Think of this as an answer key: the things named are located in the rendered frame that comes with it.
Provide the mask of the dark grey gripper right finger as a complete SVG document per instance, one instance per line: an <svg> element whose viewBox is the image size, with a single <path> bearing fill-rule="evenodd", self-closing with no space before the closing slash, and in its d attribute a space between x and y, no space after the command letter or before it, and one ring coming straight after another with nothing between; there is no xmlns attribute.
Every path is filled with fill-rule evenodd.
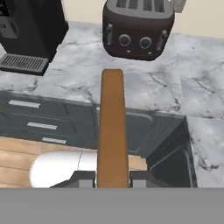
<svg viewBox="0 0 224 224"><path fill-rule="evenodd" d="M165 187L165 183L157 180L150 171L130 171L129 186L132 188Z"/></svg>

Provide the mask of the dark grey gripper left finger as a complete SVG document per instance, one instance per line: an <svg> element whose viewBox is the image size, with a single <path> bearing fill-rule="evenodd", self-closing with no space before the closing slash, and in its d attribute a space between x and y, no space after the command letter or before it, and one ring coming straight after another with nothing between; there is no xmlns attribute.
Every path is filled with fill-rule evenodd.
<svg viewBox="0 0 224 224"><path fill-rule="evenodd" d="M70 179L52 188L95 188L95 171L75 171Z"/></svg>

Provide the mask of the brown bread slice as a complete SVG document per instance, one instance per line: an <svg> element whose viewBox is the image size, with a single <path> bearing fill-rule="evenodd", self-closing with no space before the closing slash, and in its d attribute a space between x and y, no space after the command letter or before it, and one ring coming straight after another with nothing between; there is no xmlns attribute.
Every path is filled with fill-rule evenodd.
<svg viewBox="0 0 224 224"><path fill-rule="evenodd" d="M105 69L101 75L97 186L129 187L126 110L121 69Z"/></svg>

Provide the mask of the grey toaster lever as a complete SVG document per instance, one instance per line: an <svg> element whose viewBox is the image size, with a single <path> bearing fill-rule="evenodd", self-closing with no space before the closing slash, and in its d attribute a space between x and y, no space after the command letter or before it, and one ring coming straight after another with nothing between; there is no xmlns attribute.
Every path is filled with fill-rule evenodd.
<svg viewBox="0 0 224 224"><path fill-rule="evenodd" d="M163 30L159 36L158 42L157 42L157 50L161 51L164 46L165 46L165 42L168 39L168 33L167 30Z"/></svg>
<svg viewBox="0 0 224 224"><path fill-rule="evenodd" d="M108 24L106 32L107 32L107 45L111 46L112 40L113 40L113 25L112 24Z"/></svg>

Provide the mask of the dark brown four-slot toaster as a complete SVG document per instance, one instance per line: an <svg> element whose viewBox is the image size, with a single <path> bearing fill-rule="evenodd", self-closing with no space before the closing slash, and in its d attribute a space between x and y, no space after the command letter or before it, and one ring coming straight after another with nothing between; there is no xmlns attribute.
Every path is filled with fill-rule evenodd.
<svg viewBox="0 0 224 224"><path fill-rule="evenodd" d="M168 38L175 19L169 0L106 0L102 10L102 43L106 52L118 58L152 61L162 53L157 50L159 36L167 30ZM107 45L108 24L113 25L112 45Z"/></svg>

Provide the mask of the white rounded cylinder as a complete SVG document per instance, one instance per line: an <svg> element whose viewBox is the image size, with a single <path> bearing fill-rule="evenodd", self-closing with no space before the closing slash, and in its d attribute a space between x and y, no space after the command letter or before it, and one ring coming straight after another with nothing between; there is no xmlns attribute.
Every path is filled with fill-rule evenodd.
<svg viewBox="0 0 224 224"><path fill-rule="evenodd" d="M29 180L32 187L47 188L69 180L76 171L96 170L96 151L55 150L36 157L31 164Z"/></svg>

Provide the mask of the dark grey drawer front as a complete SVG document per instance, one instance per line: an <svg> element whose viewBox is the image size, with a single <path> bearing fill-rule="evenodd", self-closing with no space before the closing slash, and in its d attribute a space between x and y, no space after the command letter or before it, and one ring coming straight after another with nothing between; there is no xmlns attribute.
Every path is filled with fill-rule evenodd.
<svg viewBox="0 0 224 224"><path fill-rule="evenodd" d="M13 129L13 128L0 129L0 136L14 137L14 138L20 138L25 140L37 141L37 142L44 142L42 141L42 137L50 137L50 138L67 140L66 144L62 144L62 145L69 145L69 146L93 149L93 150L96 149L96 143L94 140L88 141L85 139L79 139L75 136L60 136L60 135L54 135L50 133L40 133L35 131L27 131L22 129Z"/></svg>
<svg viewBox="0 0 224 224"><path fill-rule="evenodd" d="M44 123L57 125L58 128L54 129L41 129L28 127L27 123ZM33 130L41 133L51 133L55 135L71 136L77 138L90 138L95 139L94 126L91 122L82 120L59 119L35 115L24 115L16 113L0 112L0 125L12 128L20 128L23 130Z"/></svg>
<svg viewBox="0 0 224 224"><path fill-rule="evenodd" d="M41 103L41 105L39 108L13 106L9 104L10 100L36 102ZM84 121L93 121L96 116L96 108L91 102L69 101L38 95L12 93L9 91L0 91L0 110Z"/></svg>

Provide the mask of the dark grey cupboard side panel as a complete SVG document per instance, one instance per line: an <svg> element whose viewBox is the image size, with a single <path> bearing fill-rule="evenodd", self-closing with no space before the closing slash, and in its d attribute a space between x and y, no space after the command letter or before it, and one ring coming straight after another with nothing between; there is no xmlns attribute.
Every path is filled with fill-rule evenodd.
<svg viewBox="0 0 224 224"><path fill-rule="evenodd" d="M186 120L147 157L146 163L162 187L198 186Z"/></svg>

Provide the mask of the dark grey cupboard door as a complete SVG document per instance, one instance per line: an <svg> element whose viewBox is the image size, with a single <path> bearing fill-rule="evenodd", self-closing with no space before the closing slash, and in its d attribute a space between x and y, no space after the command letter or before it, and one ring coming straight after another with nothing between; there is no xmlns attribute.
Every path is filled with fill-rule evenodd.
<svg viewBox="0 0 224 224"><path fill-rule="evenodd" d="M126 108L128 153L147 158L178 136L175 130L185 119L184 115Z"/></svg>

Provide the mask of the black coffee machine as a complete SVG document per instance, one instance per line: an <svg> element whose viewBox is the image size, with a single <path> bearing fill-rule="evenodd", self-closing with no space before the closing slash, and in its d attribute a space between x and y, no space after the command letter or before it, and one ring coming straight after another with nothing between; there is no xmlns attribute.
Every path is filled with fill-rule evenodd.
<svg viewBox="0 0 224 224"><path fill-rule="evenodd" d="M67 31L61 0L0 0L0 70L42 76Z"/></svg>

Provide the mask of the pale grey wall socket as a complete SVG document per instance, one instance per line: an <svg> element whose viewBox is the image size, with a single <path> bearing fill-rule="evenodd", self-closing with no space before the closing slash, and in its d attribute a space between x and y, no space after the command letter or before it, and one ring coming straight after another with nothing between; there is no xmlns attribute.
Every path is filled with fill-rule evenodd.
<svg viewBox="0 0 224 224"><path fill-rule="evenodd" d="M176 13L181 13L186 5L186 0L171 0L171 4Z"/></svg>

